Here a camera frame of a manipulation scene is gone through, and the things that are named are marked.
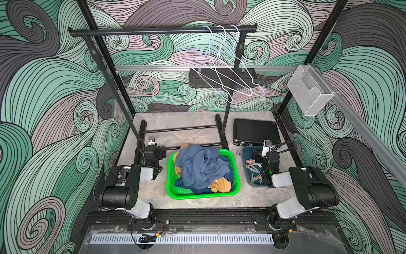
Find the navy Mickey print t-shirt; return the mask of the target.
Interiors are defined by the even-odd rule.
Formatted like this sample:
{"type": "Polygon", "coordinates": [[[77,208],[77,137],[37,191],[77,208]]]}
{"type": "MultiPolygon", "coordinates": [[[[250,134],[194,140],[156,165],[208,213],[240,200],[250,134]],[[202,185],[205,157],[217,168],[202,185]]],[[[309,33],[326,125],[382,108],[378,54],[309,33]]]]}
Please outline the navy Mickey print t-shirt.
{"type": "Polygon", "coordinates": [[[179,179],[175,186],[189,189],[194,194],[227,193],[234,182],[227,157],[220,156],[207,162],[185,161],[185,167],[175,166],[179,179]]]}

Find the white wire hanger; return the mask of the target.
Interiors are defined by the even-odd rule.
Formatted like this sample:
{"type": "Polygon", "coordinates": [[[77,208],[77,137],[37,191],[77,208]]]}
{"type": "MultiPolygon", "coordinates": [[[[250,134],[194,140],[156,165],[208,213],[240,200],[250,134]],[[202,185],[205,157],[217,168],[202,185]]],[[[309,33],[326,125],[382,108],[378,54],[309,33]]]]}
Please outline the white wire hanger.
{"type": "MultiPolygon", "coordinates": [[[[248,70],[246,64],[243,61],[244,45],[246,36],[248,33],[256,31],[256,25],[254,26],[237,26],[231,25],[224,27],[218,25],[216,27],[210,27],[213,31],[213,41],[211,43],[210,55],[214,58],[216,68],[227,68],[233,71],[234,76],[239,77],[240,69],[248,70]]],[[[228,97],[226,92],[223,92],[221,88],[216,88],[222,93],[223,96],[228,97]]],[[[231,96],[234,93],[241,94],[244,96],[254,95],[253,88],[248,85],[239,84],[238,87],[235,87],[233,84],[230,87],[225,86],[231,96]]]]}

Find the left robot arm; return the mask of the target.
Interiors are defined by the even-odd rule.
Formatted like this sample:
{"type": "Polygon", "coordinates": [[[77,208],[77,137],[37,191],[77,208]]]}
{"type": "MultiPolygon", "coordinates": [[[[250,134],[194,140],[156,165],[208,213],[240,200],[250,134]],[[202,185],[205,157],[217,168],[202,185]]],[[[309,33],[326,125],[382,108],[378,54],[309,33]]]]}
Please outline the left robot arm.
{"type": "Polygon", "coordinates": [[[153,205],[139,198],[141,182],[153,181],[162,171],[160,160],[166,158],[165,146],[137,147],[132,165],[110,168],[101,191],[94,194],[96,204],[105,211],[123,212],[136,220],[155,223],[153,205]]]}

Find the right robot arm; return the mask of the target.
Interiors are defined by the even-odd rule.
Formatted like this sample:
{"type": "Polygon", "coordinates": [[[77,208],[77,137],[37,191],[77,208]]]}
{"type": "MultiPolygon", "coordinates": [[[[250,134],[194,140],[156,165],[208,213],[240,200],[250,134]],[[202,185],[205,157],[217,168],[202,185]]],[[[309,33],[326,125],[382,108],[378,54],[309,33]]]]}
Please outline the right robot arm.
{"type": "Polygon", "coordinates": [[[272,224],[280,220],[291,220],[303,213],[320,208],[335,207],[339,204],[339,194],[318,167],[290,167],[279,170],[280,155],[269,151],[264,155],[253,149],[251,160],[259,166],[257,178],[268,188],[294,189],[294,196],[273,206],[268,221],[272,224]]]}

